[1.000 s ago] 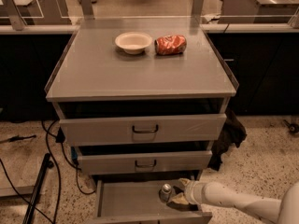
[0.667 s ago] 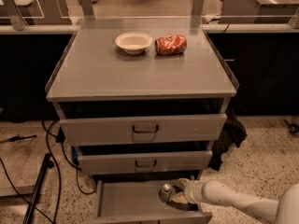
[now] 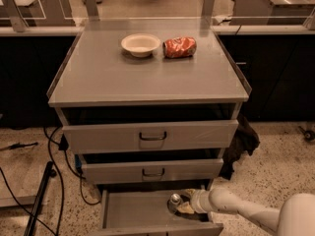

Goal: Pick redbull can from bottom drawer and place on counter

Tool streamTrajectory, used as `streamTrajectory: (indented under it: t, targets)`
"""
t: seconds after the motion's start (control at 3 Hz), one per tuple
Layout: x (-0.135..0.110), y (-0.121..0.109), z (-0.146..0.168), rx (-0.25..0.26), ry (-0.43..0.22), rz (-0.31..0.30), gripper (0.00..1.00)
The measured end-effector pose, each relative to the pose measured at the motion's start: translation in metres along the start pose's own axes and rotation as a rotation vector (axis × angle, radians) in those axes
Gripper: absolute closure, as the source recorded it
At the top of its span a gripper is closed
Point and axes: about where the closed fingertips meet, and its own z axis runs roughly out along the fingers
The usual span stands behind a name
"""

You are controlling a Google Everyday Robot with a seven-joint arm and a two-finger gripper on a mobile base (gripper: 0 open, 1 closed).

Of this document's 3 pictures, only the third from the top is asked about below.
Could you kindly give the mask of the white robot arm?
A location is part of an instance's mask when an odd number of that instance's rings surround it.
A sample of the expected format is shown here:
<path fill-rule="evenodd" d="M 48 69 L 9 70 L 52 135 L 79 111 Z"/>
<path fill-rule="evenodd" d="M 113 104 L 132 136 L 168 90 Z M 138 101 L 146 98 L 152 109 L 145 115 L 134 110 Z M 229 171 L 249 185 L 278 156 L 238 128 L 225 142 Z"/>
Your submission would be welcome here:
<path fill-rule="evenodd" d="M 228 189 L 188 189 L 189 201 L 176 209 L 181 213 L 238 214 L 272 236 L 315 236 L 315 196 L 295 194 L 280 209 L 245 201 Z"/>

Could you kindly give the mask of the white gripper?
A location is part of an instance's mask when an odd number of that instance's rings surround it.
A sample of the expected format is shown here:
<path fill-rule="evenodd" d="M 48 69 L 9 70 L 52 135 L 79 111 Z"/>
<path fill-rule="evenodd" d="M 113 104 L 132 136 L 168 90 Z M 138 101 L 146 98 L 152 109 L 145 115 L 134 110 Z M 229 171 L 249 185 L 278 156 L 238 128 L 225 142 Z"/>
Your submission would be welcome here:
<path fill-rule="evenodd" d="M 206 190 L 185 189 L 184 193 L 191 198 L 190 203 L 184 202 L 177 207 L 180 213 L 208 213 L 213 210 L 210 202 L 210 192 Z"/>

